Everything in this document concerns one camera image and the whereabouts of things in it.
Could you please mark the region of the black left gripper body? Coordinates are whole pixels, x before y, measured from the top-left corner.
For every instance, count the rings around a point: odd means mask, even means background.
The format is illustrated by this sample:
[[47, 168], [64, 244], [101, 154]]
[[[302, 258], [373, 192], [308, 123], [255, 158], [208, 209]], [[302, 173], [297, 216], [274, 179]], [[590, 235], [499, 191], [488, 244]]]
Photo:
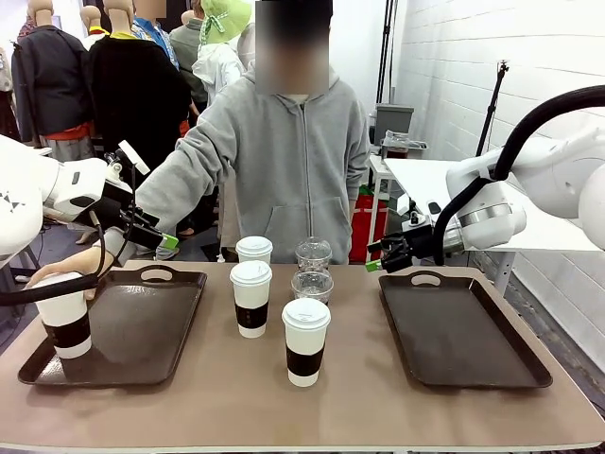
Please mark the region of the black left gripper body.
[[104, 230], [115, 227], [122, 237], [148, 249], [155, 249], [161, 242], [161, 232], [155, 227], [136, 223], [135, 209], [141, 208], [131, 192], [106, 183], [102, 196], [91, 209]]

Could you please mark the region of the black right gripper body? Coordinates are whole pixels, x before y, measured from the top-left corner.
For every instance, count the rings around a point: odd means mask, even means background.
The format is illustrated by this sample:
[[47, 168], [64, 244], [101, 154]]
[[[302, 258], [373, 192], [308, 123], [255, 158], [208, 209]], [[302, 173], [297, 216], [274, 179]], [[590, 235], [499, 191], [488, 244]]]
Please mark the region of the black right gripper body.
[[430, 221], [412, 224], [402, 223], [402, 233], [406, 244], [406, 261], [422, 260], [433, 256], [433, 226]]

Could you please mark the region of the person's right hand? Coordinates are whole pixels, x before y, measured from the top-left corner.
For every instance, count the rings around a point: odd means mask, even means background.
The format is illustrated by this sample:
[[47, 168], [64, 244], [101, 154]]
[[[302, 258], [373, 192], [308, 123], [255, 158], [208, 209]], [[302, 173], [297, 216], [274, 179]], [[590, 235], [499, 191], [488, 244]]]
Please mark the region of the person's right hand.
[[102, 253], [100, 247], [91, 247], [75, 253], [59, 262], [43, 266], [36, 271], [26, 284], [26, 289], [34, 288], [40, 281], [55, 274], [77, 272], [81, 275], [98, 274], [98, 265], [103, 261], [100, 272], [106, 271], [112, 265], [114, 256], [109, 252]]

